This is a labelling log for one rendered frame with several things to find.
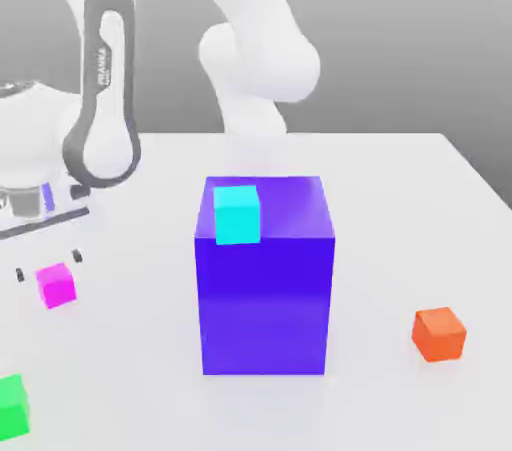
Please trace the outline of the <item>small cyan cube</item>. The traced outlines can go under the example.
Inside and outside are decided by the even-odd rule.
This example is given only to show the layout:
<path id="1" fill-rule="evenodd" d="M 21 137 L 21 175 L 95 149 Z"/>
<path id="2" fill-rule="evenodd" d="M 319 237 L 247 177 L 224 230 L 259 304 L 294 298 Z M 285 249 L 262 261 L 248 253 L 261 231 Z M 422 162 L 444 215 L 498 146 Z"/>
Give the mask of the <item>small cyan cube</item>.
<path id="1" fill-rule="evenodd" d="M 261 207 L 255 185 L 215 187 L 213 203 L 217 245 L 261 241 Z"/>

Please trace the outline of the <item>small green cube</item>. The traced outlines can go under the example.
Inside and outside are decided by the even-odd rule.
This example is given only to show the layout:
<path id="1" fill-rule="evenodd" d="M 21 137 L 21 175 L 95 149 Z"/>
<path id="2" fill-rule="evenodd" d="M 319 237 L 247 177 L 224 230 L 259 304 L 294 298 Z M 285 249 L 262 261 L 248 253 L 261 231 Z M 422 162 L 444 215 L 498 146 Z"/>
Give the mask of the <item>small green cube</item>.
<path id="1" fill-rule="evenodd" d="M 0 379 L 0 441 L 30 431 L 28 395 L 20 374 Z"/>

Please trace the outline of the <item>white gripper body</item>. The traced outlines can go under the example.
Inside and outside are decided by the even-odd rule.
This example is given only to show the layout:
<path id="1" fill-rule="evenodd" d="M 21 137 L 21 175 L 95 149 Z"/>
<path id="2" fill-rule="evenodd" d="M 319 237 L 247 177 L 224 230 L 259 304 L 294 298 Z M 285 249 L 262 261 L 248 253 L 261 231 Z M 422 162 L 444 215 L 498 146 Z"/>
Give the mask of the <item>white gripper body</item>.
<path id="1" fill-rule="evenodd" d="M 0 261 L 75 261 L 92 223 L 88 207 L 0 230 Z"/>

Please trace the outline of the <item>large purple box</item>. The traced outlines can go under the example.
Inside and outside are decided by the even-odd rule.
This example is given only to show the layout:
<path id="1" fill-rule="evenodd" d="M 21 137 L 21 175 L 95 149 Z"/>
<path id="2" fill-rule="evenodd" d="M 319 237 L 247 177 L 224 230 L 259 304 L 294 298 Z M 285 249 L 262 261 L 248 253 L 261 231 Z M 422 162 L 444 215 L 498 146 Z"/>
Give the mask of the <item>large purple box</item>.
<path id="1" fill-rule="evenodd" d="M 219 245 L 214 190 L 244 185 L 261 240 Z M 204 374 L 324 373 L 335 233 L 319 177 L 207 177 L 194 249 Z"/>

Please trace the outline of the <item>small magenta cube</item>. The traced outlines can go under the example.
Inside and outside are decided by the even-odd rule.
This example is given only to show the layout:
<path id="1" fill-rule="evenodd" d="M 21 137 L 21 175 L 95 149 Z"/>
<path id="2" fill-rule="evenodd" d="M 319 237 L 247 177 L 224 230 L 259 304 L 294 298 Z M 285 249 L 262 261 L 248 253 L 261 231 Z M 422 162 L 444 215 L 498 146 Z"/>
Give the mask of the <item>small magenta cube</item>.
<path id="1" fill-rule="evenodd" d="M 77 299 L 74 278 L 68 266 L 61 262 L 35 272 L 37 286 L 47 309 L 53 309 Z"/>

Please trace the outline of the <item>small orange cube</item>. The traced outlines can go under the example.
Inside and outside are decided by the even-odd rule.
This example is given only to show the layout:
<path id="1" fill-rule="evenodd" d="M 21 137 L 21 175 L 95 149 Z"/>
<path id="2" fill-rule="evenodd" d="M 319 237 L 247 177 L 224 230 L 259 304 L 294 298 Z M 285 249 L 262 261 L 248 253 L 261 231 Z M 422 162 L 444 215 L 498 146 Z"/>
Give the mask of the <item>small orange cube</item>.
<path id="1" fill-rule="evenodd" d="M 411 339 L 426 362 L 460 359 L 466 336 L 466 327 L 449 307 L 415 313 Z"/>

